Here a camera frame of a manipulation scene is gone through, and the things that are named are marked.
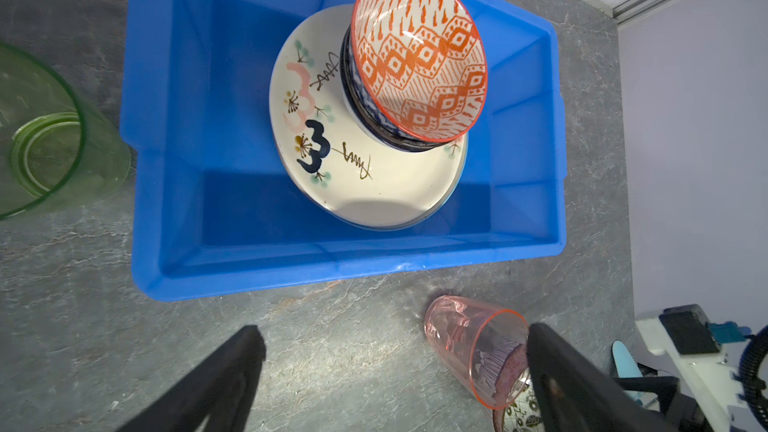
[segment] orange patterned bowl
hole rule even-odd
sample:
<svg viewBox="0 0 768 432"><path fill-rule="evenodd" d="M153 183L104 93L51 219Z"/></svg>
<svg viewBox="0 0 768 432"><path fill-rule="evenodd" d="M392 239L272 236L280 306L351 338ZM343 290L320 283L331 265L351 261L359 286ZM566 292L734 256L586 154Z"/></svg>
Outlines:
<svg viewBox="0 0 768 432"><path fill-rule="evenodd" d="M357 0L350 42L379 122L428 142L450 142L475 125L488 65L460 0Z"/></svg>

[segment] blue connector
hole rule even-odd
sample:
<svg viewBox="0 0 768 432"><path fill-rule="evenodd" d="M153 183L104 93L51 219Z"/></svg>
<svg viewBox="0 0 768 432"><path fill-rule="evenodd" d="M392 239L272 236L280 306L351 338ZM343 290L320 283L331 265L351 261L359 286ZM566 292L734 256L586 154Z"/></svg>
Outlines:
<svg viewBox="0 0 768 432"><path fill-rule="evenodd" d="M739 327L736 322L707 324L706 328L710 330L712 338L714 338L718 344L744 342L748 335L752 335L752 330L749 327Z"/></svg>

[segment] glass rim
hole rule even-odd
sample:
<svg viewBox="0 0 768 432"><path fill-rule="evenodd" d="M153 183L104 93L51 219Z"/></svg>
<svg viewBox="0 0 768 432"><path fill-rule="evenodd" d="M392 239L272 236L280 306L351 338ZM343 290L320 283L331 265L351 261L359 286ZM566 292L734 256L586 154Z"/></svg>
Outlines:
<svg viewBox="0 0 768 432"><path fill-rule="evenodd" d="M67 170L67 173L64 174L64 176L59 180L55 186L51 187L49 191L44 193L42 196L39 196L35 198L34 200L24 204L24 206L17 207L11 211L0 213L0 220L3 220L5 218L10 218L13 216L17 216L18 214L21 214L22 212L26 212L27 210L34 208L36 206L39 206L42 204L48 197L50 197L52 194L54 194L56 191L64 187L64 185L69 182L69 179L72 178L72 175L74 174L74 171L78 168L80 165L80 161L83 156L83 150L85 148L85 141L86 141L86 125L85 125L85 118L83 116L82 112L82 101L78 98L78 95L74 92L74 89L70 87L69 84L58 74L55 70L53 70L50 66L45 65L40 60L37 60L32 54L24 52L24 50L21 50L17 47L14 47L10 44L0 42L0 49L6 50L7 52L16 55L24 60L28 60L29 62L32 62L34 65L42 69L44 72L49 74L53 79L58 82L60 86L64 89L64 91L67 93L69 98L72 100L72 103L74 104L74 111L78 114L78 120L80 121L80 145L78 146L78 154L75 156L74 160L72 161L72 165L69 167L69 170Z"/></svg>
<svg viewBox="0 0 768 432"><path fill-rule="evenodd" d="M478 328L478 332L476 333L475 338L472 340L472 349L469 352L469 367L470 368L472 367L472 362L475 360L475 349L477 347L478 340L480 339L480 334L482 334L483 330L485 329L485 326L488 325L488 323L490 321L492 321L494 318L496 318L497 316L499 316L501 314L517 315L520 318L520 320L522 320L523 323L525 324L525 328L526 329L530 328L530 326L528 325L528 321L526 321L525 317L523 317L519 312L515 312L515 311L513 311L510 308L500 308L499 310L497 310L496 312L494 312L493 314L488 316L488 318L486 318L485 321L483 321L483 323L480 324L480 327ZM480 398L480 394L478 394L477 389L475 388L475 379L472 377L472 371L471 370L470 370L470 373L469 373L469 385L472 386L472 393L475 395L475 398L480 402L480 404L483 404L483 406L485 406L486 408L492 409L492 410L496 410L496 409L503 410L503 409L509 407L509 405L512 404L518 398L518 396L519 396L519 394L518 394L518 396L515 396L512 400L510 400L504 406L492 407L492 406L486 404L485 400Z"/></svg>

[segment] blue plastic bin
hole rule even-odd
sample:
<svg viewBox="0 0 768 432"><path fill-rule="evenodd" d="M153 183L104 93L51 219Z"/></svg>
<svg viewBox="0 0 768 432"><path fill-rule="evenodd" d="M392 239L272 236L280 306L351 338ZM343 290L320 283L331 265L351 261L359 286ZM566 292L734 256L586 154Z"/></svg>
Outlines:
<svg viewBox="0 0 768 432"><path fill-rule="evenodd" d="M559 254L566 165L554 29L503 0L462 1L490 67L464 174L434 216L374 232L293 185L267 105L293 28L354 0L130 0L120 133L138 150L139 288L173 301Z"/></svg>

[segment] blue patterned bowl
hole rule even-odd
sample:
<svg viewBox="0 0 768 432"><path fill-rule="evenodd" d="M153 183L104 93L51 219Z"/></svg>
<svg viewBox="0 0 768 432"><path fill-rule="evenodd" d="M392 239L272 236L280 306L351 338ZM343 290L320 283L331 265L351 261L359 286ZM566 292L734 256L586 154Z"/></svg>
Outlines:
<svg viewBox="0 0 768 432"><path fill-rule="evenodd" d="M347 30L342 42L339 65L344 94L352 113L375 138L405 152L424 152L444 145L441 142L426 142L412 137L392 124L371 100L368 91L360 81L360 75L357 74L355 61L350 53L350 30Z"/></svg>

